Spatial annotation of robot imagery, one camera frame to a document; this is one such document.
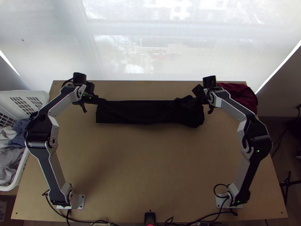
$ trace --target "silver metal plate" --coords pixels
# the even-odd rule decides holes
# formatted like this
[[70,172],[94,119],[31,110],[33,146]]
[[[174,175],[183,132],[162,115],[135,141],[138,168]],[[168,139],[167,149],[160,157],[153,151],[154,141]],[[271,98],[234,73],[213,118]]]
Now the silver metal plate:
[[[216,207],[217,207],[217,208],[220,208],[221,205],[223,204],[223,202],[224,202],[225,199],[226,199],[226,198],[219,198],[219,197],[216,196],[216,197],[215,197],[215,200],[216,200]],[[238,205],[238,206],[230,206],[230,199],[228,199],[228,200],[224,203],[223,208],[225,208],[225,209],[240,209],[240,208],[243,208],[243,204]]]
[[75,204],[75,206],[56,206],[57,209],[82,209],[84,207],[85,203],[85,195],[78,195],[78,202]]

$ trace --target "metal bracket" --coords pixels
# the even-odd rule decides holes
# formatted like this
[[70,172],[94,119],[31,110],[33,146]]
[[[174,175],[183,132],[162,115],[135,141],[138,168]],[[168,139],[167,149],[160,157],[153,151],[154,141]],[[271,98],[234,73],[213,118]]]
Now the metal bracket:
[[56,206],[57,209],[82,209],[85,203],[85,195],[73,195],[70,199],[71,206]]
[[[215,200],[216,200],[216,207],[218,207],[218,208],[220,208],[221,206],[222,206],[222,204],[223,204],[223,202],[224,202],[224,200],[225,200],[226,198],[219,198],[219,197],[215,197]],[[231,204],[231,200],[230,199],[228,199],[225,203],[224,203],[224,205],[223,205],[223,208],[225,208],[225,209],[240,209],[240,208],[243,208],[243,204],[241,204],[241,205],[238,205],[238,206],[230,206],[230,204]]]

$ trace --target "black cable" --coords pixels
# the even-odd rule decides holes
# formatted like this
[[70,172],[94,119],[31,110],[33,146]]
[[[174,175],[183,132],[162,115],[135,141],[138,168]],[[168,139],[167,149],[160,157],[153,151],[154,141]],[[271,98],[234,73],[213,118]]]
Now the black cable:
[[50,190],[47,190],[46,192],[44,192],[44,193],[42,194],[42,196],[45,196],[48,205],[51,207],[51,209],[52,209],[53,211],[55,211],[58,215],[60,215],[61,217],[65,218],[65,219],[67,220],[68,226],[69,226],[69,220],[74,221],[74,222],[78,222],[78,223],[87,223],[87,224],[90,224],[90,223],[91,223],[92,225],[94,225],[94,224],[96,224],[96,223],[104,223],[104,224],[112,224],[112,225],[114,225],[114,226],[119,226],[118,224],[110,223],[110,222],[108,222],[108,221],[106,221],[106,220],[83,221],[83,220],[76,220],[76,219],[70,218],[70,217],[69,217],[69,214],[70,214],[70,213],[68,213],[68,212],[71,212],[71,209],[68,210],[67,216],[65,216],[65,215],[59,213],[59,212],[51,205],[51,203],[50,203],[50,201],[49,201],[49,199],[48,199],[48,193],[47,193],[48,191],[50,191]]
[[[300,116],[300,106],[297,106],[296,108],[298,109],[298,116],[296,117],[295,120],[297,120],[297,119],[299,118],[299,116]],[[278,149],[280,148],[282,138],[284,137],[284,135],[285,135],[285,133],[287,132],[287,130],[288,130],[288,128],[285,128],[285,130],[279,135],[277,141],[276,141],[275,143],[273,143],[273,145],[275,145],[275,144],[277,144],[277,143],[279,142],[279,144],[278,144],[276,150],[275,150],[275,151],[273,152],[273,154],[271,155],[272,158],[273,158],[273,156],[276,154],[276,152],[278,151]]]
[[227,195],[225,195],[225,196],[219,196],[219,195],[216,194],[215,189],[216,189],[217,186],[225,186],[226,188],[227,188],[228,186],[225,185],[225,184],[217,184],[217,185],[215,185],[215,186],[213,187],[213,192],[214,192],[214,195],[215,195],[216,197],[219,197],[219,198],[222,198],[222,199],[227,198],[227,197],[228,197]]
[[173,222],[173,216],[168,218],[165,222],[164,222],[164,226],[169,226],[171,223]]
[[73,79],[73,78],[70,78],[70,79],[64,81],[64,83],[62,84],[62,87],[65,86],[68,82],[71,82],[72,79]]
[[[202,217],[202,218],[200,218],[200,219],[197,219],[197,220],[195,220],[195,221],[189,222],[188,224],[186,224],[186,226],[191,226],[192,224],[195,224],[195,223],[201,223],[201,222],[205,222],[205,223],[213,223],[214,221],[216,221],[216,220],[219,218],[219,216],[220,216],[221,214],[233,214],[234,216],[238,216],[238,213],[237,213],[237,212],[234,212],[232,209],[230,209],[230,211],[224,211],[224,212],[222,212],[223,205],[225,204],[225,202],[226,202],[228,199],[229,199],[229,197],[227,197],[227,198],[223,201],[221,207],[219,208],[219,212],[212,213],[212,214],[208,214],[208,215],[206,215],[206,216],[204,216],[204,217]],[[217,215],[215,219],[210,220],[210,221],[205,221],[205,220],[204,220],[204,219],[206,219],[206,218],[208,218],[208,217],[210,217],[210,216],[214,216],[214,215]]]
[[69,220],[68,220],[68,217],[69,217],[70,212],[71,212],[71,209],[68,209],[68,211],[67,211],[67,216],[66,216],[66,221],[67,221],[68,226],[70,226]]

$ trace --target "floor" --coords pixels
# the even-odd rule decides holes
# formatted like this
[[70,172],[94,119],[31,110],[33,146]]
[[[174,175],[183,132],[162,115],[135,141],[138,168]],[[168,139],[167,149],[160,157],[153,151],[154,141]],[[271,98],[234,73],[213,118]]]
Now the floor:
[[[262,118],[270,133],[271,139],[275,142],[285,128],[285,120]],[[295,158],[301,142],[298,142],[289,132],[282,139],[281,146],[273,162],[279,181],[283,181],[289,171],[292,172],[291,180],[301,179],[301,160]],[[301,225],[301,185],[293,185],[289,188],[287,199],[288,218],[267,220],[269,226],[297,226]],[[82,226],[88,224],[70,223],[72,226]],[[264,220],[223,222],[225,226],[266,226]],[[23,226],[66,226],[66,222],[44,222],[44,221],[24,221]]]

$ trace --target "white wall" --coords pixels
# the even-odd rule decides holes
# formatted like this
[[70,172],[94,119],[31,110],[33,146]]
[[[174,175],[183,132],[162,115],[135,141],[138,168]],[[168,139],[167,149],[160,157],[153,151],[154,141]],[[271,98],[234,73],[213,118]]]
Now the white wall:
[[296,117],[301,104],[301,47],[257,93],[258,115]]
[[0,57],[0,91],[28,90],[20,76]]

